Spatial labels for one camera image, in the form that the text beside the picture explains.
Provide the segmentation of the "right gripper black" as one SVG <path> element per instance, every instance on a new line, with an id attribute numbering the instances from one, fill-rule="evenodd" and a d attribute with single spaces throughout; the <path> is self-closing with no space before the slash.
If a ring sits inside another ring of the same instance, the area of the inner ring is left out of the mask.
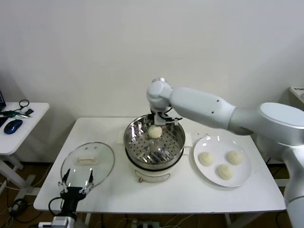
<path id="1" fill-rule="evenodd" d="M 170 119 L 170 117 L 168 116 L 169 111 L 171 111 L 171 108 L 165 108 L 162 110 L 151 108 L 151 113 L 155 116 L 156 119 L 163 119 L 163 120 Z"/>

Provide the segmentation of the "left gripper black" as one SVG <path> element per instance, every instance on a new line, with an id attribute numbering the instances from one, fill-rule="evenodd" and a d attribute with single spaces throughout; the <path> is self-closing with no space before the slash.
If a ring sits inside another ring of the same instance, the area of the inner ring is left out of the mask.
<path id="1" fill-rule="evenodd" d="M 68 187 L 67 179 L 70 173 L 70 169 L 64 174 L 62 180 L 58 183 L 60 190 L 60 197 L 64 201 L 59 216 L 68 216 L 76 218 L 76 209 L 79 201 L 84 199 L 84 194 L 88 194 L 94 187 L 93 169 L 90 170 L 88 181 L 85 182 L 85 186 L 81 187 Z"/>

